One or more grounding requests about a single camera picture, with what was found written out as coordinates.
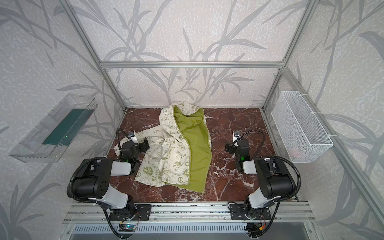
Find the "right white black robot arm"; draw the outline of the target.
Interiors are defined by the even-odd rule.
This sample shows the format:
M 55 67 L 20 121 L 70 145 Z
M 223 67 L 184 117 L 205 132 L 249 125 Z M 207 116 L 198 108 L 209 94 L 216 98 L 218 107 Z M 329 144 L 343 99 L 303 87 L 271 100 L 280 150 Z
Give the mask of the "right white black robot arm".
M 242 204 L 229 202 L 232 220 L 271 220 L 269 208 L 294 197 L 300 190 L 302 178 L 297 167 L 279 156 L 250 157 L 246 140 L 226 143 L 225 151 L 237 158 L 241 174 L 256 175 L 259 187 Z

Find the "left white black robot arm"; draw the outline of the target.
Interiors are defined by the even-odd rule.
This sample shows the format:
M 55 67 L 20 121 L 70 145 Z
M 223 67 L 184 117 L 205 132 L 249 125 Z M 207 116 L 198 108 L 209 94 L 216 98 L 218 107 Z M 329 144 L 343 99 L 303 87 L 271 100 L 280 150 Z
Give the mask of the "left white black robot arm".
M 99 205 L 118 219 L 130 219 L 138 210 L 133 197 L 110 185 L 113 176 L 129 176 L 136 172 L 139 156 L 150 149 L 147 138 L 140 143 L 133 138 L 118 144 L 120 160 L 106 157 L 85 159 L 75 170 L 67 187 L 67 195 L 77 202 Z

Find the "cream and green printed jacket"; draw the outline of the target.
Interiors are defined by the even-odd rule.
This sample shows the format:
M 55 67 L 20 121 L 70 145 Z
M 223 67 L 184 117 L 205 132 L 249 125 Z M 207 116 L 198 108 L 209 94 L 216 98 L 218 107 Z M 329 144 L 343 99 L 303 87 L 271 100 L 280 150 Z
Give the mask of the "cream and green printed jacket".
M 187 102 L 163 108 L 159 125 L 136 134 L 148 140 L 149 150 L 135 181 L 152 186 L 171 185 L 204 193 L 212 160 L 212 141 L 204 109 Z

